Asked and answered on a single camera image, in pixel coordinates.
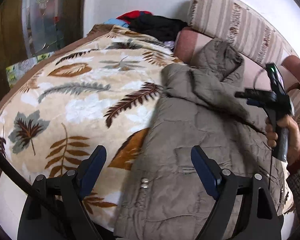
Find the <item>metal button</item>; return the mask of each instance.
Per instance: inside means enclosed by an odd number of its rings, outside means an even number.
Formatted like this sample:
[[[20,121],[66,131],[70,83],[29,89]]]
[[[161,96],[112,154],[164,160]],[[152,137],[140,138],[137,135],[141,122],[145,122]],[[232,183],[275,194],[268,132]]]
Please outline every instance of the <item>metal button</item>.
[[[38,181],[40,181],[40,180],[42,180],[43,179],[43,175],[42,174],[40,174],[40,175],[38,175],[36,178],[35,178],[36,180],[38,180]]]
[[[141,188],[149,188],[148,184],[141,184]]]
[[[68,176],[73,176],[75,174],[75,170],[69,170],[67,171]]]
[[[262,176],[261,176],[259,173],[254,174],[254,177],[255,177],[257,180],[261,180],[261,179],[262,179]]]
[[[141,179],[141,183],[146,183],[146,184],[147,184],[147,183],[149,183],[149,179],[147,179],[147,178],[142,178],[142,179]]]
[[[227,169],[224,169],[224,170],[222,170],[222,174],[226,175],[226,176],[229,176],[231,174],[231,171],[229,171]]]

